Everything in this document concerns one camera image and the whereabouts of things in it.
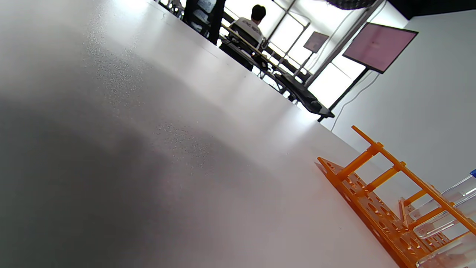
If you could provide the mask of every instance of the orange test tube rack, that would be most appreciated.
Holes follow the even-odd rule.
[[[428,185],[411,172],[404,162],[398,161],[384,149],[381,143],[374,142],[355,126],[352,126],[352,129],[362,136],[370,144],[370,147],[347,166],[339,166],[321,157],[317,158],[319,163],[316,163],[316,165],[344,197],[399,267],[414,268],[418,260],[451,242],[441,233],[420,239],[413,231],[414,226],[442,211],[448,211],[470,232],[476,235],[476,224],[474,221],[466,218],[461,211],[453,207],[454,204],[444,199],[434,187]],[[366,184],[355,171],[377,154],[382,154],[387,158],[393,164],[393,167],[385,171],[370,184]],[[375,189],[398,172],[403,172],[421,188],[421,191],[410,198],[402,198],[399,201],[400,217],[397,217],[374,193]],[[408,214],[415,209],[412,203],[427,194],[435,199],[441,207],[423,216],[416,222],[411,220]]]

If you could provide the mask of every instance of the black desk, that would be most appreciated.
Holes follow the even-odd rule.
[[[237,36],[238,38],[241,38],[239,35],[236,35],[234,32],[231,34]],[[335,117],[335,115],[328,108],[324,107],[324,105],[322,105],[317,100],[317,98],[311,92],[309,92],[307,88],[304,87],[303,84],[299,83],[292,75],[283,71],[282,69],[277,67],[275,64],[270,62],[260,52],[256,51],[256,54],[261,55],[264,60],[266,60],[271,66],[273,66],[273,69],[275,69],[275,71],[278,71],[281,74],[273,74],[269,72],[267,68],[263,68],[263,66],[260,66],[260,64],[258,64],[255,60],[253,60],[247,53],[243,52],[240,48],[235,46],[232,42],[226,40],[225,38],[221,38],[221,39],[223,40],[222,46],[225,45],[229,49],[231,49],[234,53],[241,55],[243,60],[248,61],[252,65],[255,65],[266,75],[274,79],[276,83],[280,84],[283,87],[281,90],[279,90],[280,94],[283,94],[285,91],[289,91],[291,93],[290,97],[288,98],[290,101],[293,101],[294,99],[298,99],[309,112],[314,114],[319,114],[323,118]]]
[[[276,74],[275,77],[286,87],[291,93],[291,96],[298,99],[309,112],[319,114],[323,117],[335,117],[328,108],[324,107],[309,90],[296,81],[290,74]]]

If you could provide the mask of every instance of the dark hair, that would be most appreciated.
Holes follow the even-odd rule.
[[[251,11],[251,19],[255,21],[261,21],[266,16],[266,8],[260,5],[253,7]]]

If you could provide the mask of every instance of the pink screen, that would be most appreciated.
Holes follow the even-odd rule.
[[[367,24],[344,55],[384,72],[416,35],[416,32]]]

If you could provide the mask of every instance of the test tube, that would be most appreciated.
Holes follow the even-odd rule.
[[[467,196],[465,199],[460,200],[455,207],[468,218],[476,216],[476,195]],[[460,222],[456,220],[453,215],[448,211],[443,211],[428,221],[416,226],[413,231],[420,238],[428,238],[459,224]]]
[[[464,268],[472,264],[476,264],[476,236],[467,232],[419,260],[416,267]]]
[[[444,191],[441,193],[441,195],[449,202],[453,202],[455,204],[460,202],[462,199],[467,198],[468,196],[476,195],[476,169],[471,171],[470,176]],[[410,212],[409,215],[413,220],[418,220],[423,215],[430,213],[438,207],[438,202],[434,199],[431,199],[424,205]]]

